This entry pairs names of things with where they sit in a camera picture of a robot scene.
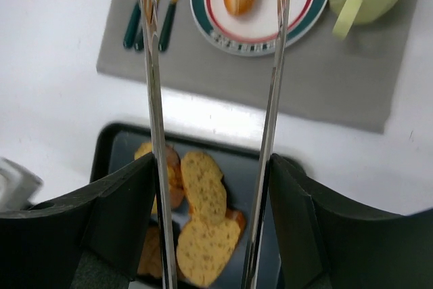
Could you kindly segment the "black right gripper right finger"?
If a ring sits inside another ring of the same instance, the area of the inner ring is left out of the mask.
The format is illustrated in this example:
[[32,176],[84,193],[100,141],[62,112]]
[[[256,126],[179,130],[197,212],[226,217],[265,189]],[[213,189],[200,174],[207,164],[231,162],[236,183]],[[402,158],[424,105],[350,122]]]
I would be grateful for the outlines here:
[[361,204],[272,155],[269,192],[287,288],[431,288],[432,211]]

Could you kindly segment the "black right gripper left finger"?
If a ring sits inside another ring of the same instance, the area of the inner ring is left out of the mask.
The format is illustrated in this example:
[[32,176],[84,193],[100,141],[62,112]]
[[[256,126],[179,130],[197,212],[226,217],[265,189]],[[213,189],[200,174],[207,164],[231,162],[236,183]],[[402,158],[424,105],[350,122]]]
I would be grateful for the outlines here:
[[1,213],[2,288],[128,288],[154,199],[154,158]]

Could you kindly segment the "metal serving tongs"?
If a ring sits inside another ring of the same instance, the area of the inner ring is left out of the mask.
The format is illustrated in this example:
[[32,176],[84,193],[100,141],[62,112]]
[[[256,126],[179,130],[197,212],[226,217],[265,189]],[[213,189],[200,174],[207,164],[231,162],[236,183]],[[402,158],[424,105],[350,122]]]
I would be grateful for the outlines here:
[[[160,89],[158,59],[157,0],[139,0],[145,52],[145,72],[150,111],[152,152],[158,167],[158,222],[162,249],[162,273],[164,288],[177,287],[173,228],[171,225],[170,194],[166,163],[166,143]],[[288,30],[290,0],[277,0],[278,33],[275,46],[274,67],[267,102],[267,111],[260,147],[259,172],[256,181],[255,198],[250,216],[250,230],[246,246],[242,288],[255,288],[260,258],[263,219],[269,184],[270,156],[273,150],[275,126],[279,105],[279,94],[284,64],[284,50]]]

